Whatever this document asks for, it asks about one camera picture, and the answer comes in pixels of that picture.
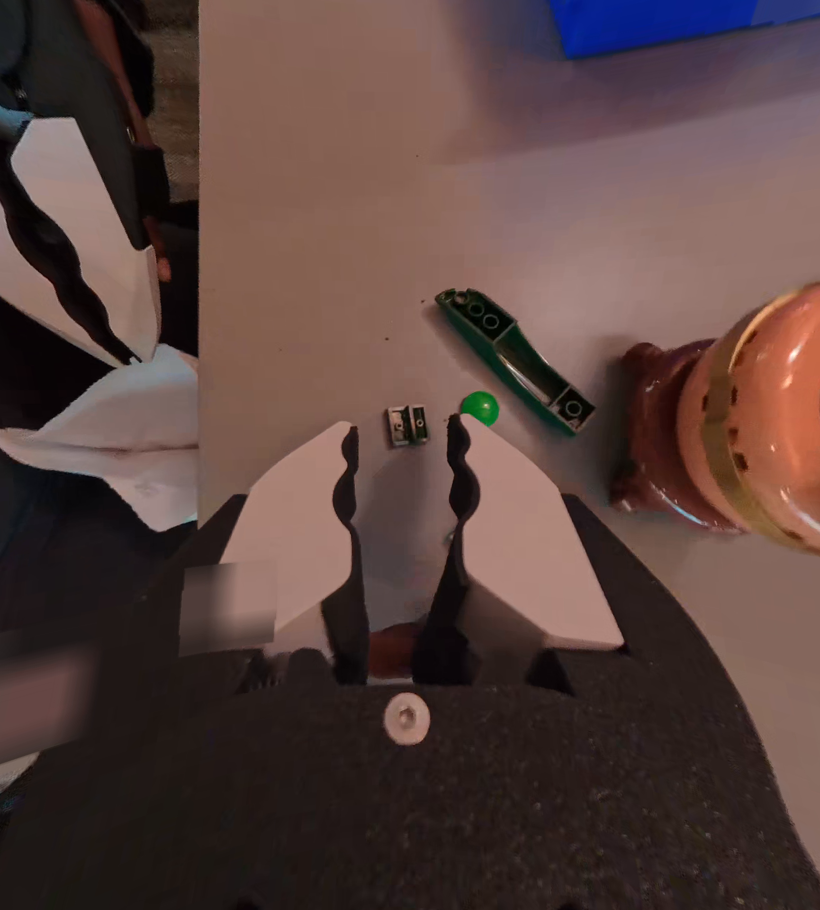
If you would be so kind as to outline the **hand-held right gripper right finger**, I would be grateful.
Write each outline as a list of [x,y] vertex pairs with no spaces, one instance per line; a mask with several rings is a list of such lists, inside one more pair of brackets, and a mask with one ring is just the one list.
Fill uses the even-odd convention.
[[468,414],[449,419],[446,563],[412,657],[417,684],[538,679],[556,651],[614,653],[617,624],[562,493]]

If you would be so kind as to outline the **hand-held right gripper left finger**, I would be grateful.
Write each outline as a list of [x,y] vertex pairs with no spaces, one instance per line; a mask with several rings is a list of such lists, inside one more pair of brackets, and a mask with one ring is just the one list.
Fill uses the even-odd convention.
[[313,649],[339,683],[367,683],[358,468],[358,428],[340,421],[253,484],[220,560],[221,645],[269,658]]

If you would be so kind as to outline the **bright green small brick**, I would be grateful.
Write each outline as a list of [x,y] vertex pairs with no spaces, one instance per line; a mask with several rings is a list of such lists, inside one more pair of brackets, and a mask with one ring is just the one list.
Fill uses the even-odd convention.
[[500,405],[492,393],[474,391],[462,399],[459,413],[475,418],[490,428],[495,425],[500,416]]

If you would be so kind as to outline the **small dark green brick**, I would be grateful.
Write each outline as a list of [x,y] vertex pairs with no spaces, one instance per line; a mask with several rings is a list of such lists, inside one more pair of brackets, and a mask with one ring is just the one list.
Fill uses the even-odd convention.
[[393,449],[419,447],[430,439],[425,408],[421,404],[389,407],[384,412]]

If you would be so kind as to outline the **white paper bag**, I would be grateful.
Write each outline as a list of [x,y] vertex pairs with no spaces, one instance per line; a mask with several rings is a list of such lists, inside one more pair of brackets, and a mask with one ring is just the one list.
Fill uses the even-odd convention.
[[105,482],[150,529],[197,519],[198,359],[160,344],[112,370],[37,430],[0,428],[0,450],[31,468]]

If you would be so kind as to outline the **blue plastic bin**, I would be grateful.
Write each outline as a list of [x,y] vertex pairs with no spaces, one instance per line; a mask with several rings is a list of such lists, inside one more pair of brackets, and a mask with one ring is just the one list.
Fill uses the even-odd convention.
[[820,1],[550,1],[549,7],[570,59],[820,17]]

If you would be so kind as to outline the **person's left forearm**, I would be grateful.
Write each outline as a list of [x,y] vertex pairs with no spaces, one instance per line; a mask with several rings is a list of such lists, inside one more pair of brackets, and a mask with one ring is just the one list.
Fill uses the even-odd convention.
[[73,1],[72,4],[94,51],[118,86],[128,110],[131,134],[135,142],[148,149],[156,148],[147,118],[143,116],[129,78],[116,31],[115,16],[107,10],[103,2]]

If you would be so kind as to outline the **grey desk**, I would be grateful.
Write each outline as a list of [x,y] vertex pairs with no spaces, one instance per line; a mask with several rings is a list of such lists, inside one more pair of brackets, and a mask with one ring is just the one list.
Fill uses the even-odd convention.
[[[820,558],[622,514],[618,358],[820,280],[820,18],[566,60],[545,2],[202,2],[199,518],[358,426],[372,628],[431,602],[472,391],[691,614],[820,871]],[[453,328],[483,292],[595,405],[575,437]],[[428,443],[390,446],[421,404]]]

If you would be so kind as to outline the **person's left hand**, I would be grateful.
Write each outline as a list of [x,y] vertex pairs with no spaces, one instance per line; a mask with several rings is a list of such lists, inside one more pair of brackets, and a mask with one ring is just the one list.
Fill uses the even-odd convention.
[[171,263],[162,232],[162,224],[153,215],[143,216],[142,223],[149,246],[154,253],[158,280],[161,283],[170,283],[172,279]]

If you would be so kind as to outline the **dark green long brick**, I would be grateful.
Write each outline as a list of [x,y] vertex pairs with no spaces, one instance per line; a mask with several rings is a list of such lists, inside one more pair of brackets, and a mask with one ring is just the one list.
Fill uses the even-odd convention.
[[533,347],[519,323],[483,292],[444,290],[434,298],[475,354],[541,419],[575,437],[596,408]]

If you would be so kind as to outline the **toy brick flower pot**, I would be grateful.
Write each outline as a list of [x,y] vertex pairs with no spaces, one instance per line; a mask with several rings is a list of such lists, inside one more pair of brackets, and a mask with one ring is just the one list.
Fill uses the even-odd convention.
[[610,505],[820,557],[820,281],[681,347],[622,356]]

